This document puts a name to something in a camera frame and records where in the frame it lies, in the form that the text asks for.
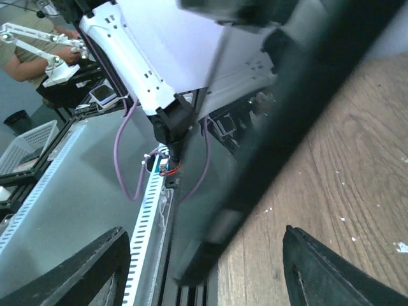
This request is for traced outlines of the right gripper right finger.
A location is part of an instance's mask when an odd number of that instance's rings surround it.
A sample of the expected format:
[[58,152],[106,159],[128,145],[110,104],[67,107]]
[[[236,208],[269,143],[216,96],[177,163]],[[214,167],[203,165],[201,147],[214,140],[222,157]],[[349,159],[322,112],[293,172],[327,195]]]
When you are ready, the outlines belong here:
[[407,297],[372,278],[301,228],[286,226],[283,264],[291,305],[407,305]]

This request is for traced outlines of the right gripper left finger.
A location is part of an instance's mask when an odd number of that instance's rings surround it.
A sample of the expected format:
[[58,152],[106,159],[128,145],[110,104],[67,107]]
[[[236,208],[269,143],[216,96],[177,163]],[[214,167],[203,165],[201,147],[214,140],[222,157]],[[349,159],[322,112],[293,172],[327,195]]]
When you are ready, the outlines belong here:
[[1,305],[122,305],[130,261],[127,231],[112,228]]

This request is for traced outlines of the black phone case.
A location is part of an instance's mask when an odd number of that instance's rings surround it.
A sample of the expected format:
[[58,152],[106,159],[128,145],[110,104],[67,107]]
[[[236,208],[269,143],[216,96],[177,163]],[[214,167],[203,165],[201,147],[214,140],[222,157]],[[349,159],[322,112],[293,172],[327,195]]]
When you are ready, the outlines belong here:
[[262,46],[277,79],[257,131],[237,152],[237,167],[196,229],[178,222],[183,251],[171,262],[179,286],[202,283],[277,178],[331,98],[359,64],[403,1],[181,1],[188,12],[220,24],[259,29],[275,24]]

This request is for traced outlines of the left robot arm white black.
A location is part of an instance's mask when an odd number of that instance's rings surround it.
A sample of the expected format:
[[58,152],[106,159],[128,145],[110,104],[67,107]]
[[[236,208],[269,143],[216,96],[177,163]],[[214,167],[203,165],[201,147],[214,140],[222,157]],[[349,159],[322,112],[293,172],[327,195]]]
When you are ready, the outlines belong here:
[[226,31],[175,1],[55,1],[121,92],[139,102],[179,162],[189,128],[223,106],[214,85]]

